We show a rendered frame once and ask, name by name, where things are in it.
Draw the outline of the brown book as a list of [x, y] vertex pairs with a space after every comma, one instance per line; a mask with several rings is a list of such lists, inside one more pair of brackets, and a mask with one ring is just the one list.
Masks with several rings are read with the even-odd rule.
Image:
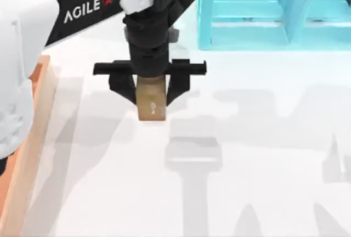
[[140, 121], [164, 121], [166, 119], [166, 78], [137, 77], [136, 105]]

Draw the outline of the shallow salmon-coloured box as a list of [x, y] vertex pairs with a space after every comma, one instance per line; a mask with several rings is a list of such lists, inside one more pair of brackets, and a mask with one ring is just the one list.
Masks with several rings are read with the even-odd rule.
[[20, 237], [32, 196], [43, 149], [57, 78], [50, 56], [41, 55], [30, 79], [33, 83], [34, 119], [22, 146], [10, 156], [0, 176], [0, 237]]

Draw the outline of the light blue rack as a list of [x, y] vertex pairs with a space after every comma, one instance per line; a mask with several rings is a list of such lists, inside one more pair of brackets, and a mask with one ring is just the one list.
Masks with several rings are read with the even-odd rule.
[[198, 0], [202, 50], [351, 50], [351, 0]]

